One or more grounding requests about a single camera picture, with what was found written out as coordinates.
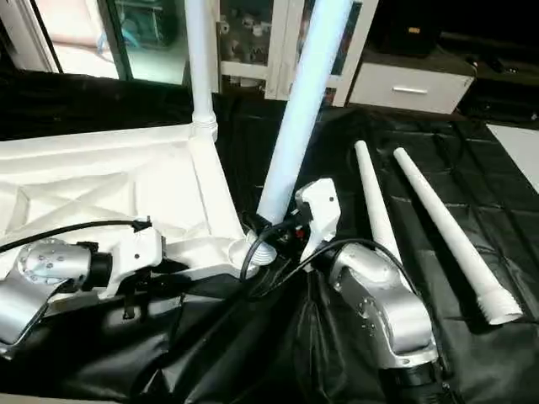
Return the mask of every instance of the silver robotic arm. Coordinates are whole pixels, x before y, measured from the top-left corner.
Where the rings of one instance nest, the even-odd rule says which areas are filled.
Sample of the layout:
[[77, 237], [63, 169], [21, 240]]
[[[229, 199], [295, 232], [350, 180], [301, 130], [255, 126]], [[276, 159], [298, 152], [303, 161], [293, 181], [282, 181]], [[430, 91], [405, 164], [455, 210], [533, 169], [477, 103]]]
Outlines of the silver robotic arm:
[[[333, 181], [320, 179], [298, 190], [296, 204], [312, 218], [304, 259], [336, 234], [340, 208]], [[365, 323], [380, 369], [411, 368], [438, 358], [429, 313], [401, 279], [389, 259], [358, 243], [345, 244], [329, 271], [328, 282]]]
[[25, 245], [0, 281], [0, 355], [12, 357], [57, 293], [100, 288], [97, 297], [106, 300], [124, 279], [162, 260], [161, 234], [150, 226], [134, 231], [110, 252], [98, 252], [94, 243], [72, 245], [55, 238]]
[[[296, 193], [296, 204], [303, 216], [311, 217], [308, 253], [327, 246], [340, 217], [333, 182], [308, 184]], [[404, 284], [399, 267], [358, 242], [344, 244], [312, 266], [328, 274], [329, 284], [363, 322], [362, 337], [371, 347], [388, 401], [439, 402], [443, 392], [432, 322], [424, 302]]]

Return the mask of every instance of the glass cabinet door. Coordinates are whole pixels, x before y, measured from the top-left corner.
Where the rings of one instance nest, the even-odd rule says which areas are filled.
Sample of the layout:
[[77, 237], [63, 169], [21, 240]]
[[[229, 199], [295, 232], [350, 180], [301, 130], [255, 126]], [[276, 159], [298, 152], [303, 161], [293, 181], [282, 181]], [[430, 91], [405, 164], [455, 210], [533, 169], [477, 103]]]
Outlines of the glass cabinet door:
[[189, 61], [184, 0], [112, 1], [132, 77], [184, 84]]
[[184, 0], [30, 1], [60, 72], [172, 84], [188, 76]]
[[275, 98], [287, 0], [216, 0], [223, 93]]
[[[278, 99], [288, 99], [296, 65], [307, 37], [315, 0], [291, 0], [287, 16], [287, 35], [280, 69]], [[354, 78], [365, 39], [376, 10], [377, 0], [355, 0], [344, 29], [339, 51], [327, 83], [324, 103], [342, 106]]]

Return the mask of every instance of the drawer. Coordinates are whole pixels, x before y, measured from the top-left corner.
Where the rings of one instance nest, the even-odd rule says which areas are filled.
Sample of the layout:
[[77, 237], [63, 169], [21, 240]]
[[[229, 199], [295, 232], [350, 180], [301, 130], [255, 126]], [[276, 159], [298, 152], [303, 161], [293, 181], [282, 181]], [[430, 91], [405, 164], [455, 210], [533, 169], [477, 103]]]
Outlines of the drawer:
[[451, 114], [473, 77], [363, 63], [350, 102]]

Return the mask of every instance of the white cylindrical rod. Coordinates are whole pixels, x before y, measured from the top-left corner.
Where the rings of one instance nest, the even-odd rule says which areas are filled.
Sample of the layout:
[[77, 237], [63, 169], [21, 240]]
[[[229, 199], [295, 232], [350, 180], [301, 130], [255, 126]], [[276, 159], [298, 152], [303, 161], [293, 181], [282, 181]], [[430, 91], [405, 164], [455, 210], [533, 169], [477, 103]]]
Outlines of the white cylindrical rod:
[[193, 123], [195, 128], [216, 130], [216, 116], [211, 102], [211, 77], [209, 57], [209, 27], [211, 13], [206, 0], [185, 0], [185, 22], [191, 87], [193, 90]]
[[487, 321], [503, 324], [522, 316], [513, 295], [496, 279], [408, 153], [398, 148], [393, 155], [475, 291]]
[[317, 0], [257, 213], [282, 222], [312, 134], [353, 0]]
[[[367, 205], [369, 223], [371, 223], [372, 238], [379, 242], [392, 253], [401, 263], [401, 254], [398, 251], [395, 234], [387, 215], [386, 204], [382, 197], [380, 184], [376, 178], [374, 167], [372, 166], [371, 155], [364, 141], [357, 141], [354, 145], [357, 162], [360, 166], [361, 185], [363, 186], [363, 195]], [[404, 274], [400, 274], [401, 282], [411, 290]]]

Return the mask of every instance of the black cable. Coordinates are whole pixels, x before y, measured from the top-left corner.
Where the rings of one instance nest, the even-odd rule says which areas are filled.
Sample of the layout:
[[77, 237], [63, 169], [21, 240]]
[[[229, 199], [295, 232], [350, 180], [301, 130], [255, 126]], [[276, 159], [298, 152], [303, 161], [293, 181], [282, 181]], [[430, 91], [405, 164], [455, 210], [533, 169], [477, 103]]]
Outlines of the black cable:
[[342, 239], [342, 240], [334, 240], [332, 242], [329, 242], [328, 244], [326, 244], [325, 246], [323, 246], [322, 248], [318, 249], [316, 252], [314, 252], [313, 254], [311, 254], [309, 257], [305, 258], [303, 261], [301, 261], [297, 267], [295, 267], [294, 269], [292, 269], [292, 271], [290, 271], [282, 280], [280, 280], [279, 282], [277, 282], [276, 284], [270, 286], [267, 290], [265, 290], [263, 293], [259, 294], [259, 295], [253, 295], [251, 296], [252, 299], [261, 299], [265, 296], [267, 296], [268, 294], [270, 294], [271, 292], [273, 292], [274, 290], [280, 288], [283, 284], [285, 284], [286, 282], [288, 282], [295, 274], [297, 274], [298, 272], [300, 272], [303, 268], [305, 268], [310, 262], [312, 262], [314, 259], [316, 259], [317, 257], [319, 257], [320, 255], [326, 253], [327, 251], [329, 250], [333, 250], [334, 248], [336, 247], [340, 247], [344, 244], [348, 244], [350, 242], [357, 242], [358, 244], [361, 244], [363, 246], [368, 246], [368, 247], [373, 247], [373, 248], [377, 248], [379, 249], [380, 251], [382, 251], [392, 262], [393, 264], [395, 264], [395, 266], [401, 271], [401, 273], [403, 273], [404, 275], [404, 278], [406, 278], [406, 280], [408, 281], [408, 283], [410, 284], [410, 288], [412, 289], [412, 291], [420, 297], [420, 294], [418, 293], [418, 291], [415, 289], [414, 287], [414, 284], [412, 283], [412, 280], [409, 278], [409, 276], [406, 274], [406, 272], [404, 271], [404, 266], [400, 263], [400, 261], [397, 259], [397, 257], [395, 257], [391, 251], [389, 251], [387, 248], [385, 248], [382, 244], [380, 244], [379, 242], [374, 242], [372, 240], [368, 240], [366, 238], [358, 238], [358, 237], [354, 237], [354, 238], [345, 238], [345, 239]]
[[102, 226], [131, 226], [135, 231], [140, 231], [148, 228], [152, 225], [150, 221], [88, 221], [86, 223], [79, 223], [76, 225], [59, 227], [57, 229], [43, 231], [42, 233], [35, 234], [33, 236], [21, 238], [15, 242], [9, 242], [0, 247], [0, 254], [6, 251], [13, 250], [17, 247], [22, 247], [25, 244], [31, 242], [38, 242], [47, 237], [57, 236], [58, 234], [68, 233], [69, 231], [88, 229], [89, 227], [102, 227]]
[[253, 259], [253, 255], [256, 253], [256, 250], [260, 247], [260, 245], [265, 242], [268, 238], [273, 236], [275, 233], [285, 230], [286, 228], [293, 225], [295, 221], [293, 219], [289, 219], [286, 221], [282, 221], [278, 225], [270, 226], [263, 230], [259, 236], [256, 238], [253, 244], [251, 244], [251, 247], [249, 247], [249, 250], [247, 250], [247, 254], [245, 255], [245, 259], [242, 263], [242, 269], [239, 273], [239, 281], [245, 282], [247, 279], [247, 271], [249, 268], [249, 264], [251, 263], [251, 260]]

